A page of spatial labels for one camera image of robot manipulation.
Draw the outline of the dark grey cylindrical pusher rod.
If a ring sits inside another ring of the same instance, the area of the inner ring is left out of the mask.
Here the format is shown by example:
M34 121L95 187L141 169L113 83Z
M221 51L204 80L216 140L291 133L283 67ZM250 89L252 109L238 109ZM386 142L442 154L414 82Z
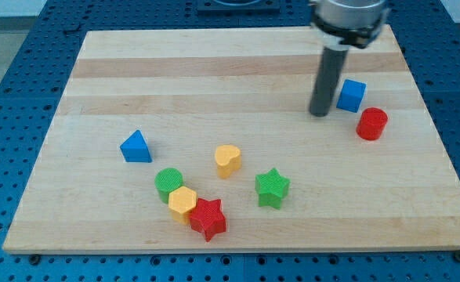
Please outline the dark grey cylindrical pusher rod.
M328 115L347 54L347 49L324 47L309 105L313 116Z

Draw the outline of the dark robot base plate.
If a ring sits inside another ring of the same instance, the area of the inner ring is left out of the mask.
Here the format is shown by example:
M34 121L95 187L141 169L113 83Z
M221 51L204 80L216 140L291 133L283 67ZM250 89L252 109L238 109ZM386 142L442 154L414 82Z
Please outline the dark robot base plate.
M197 0L198 13L277 12L281 0Z

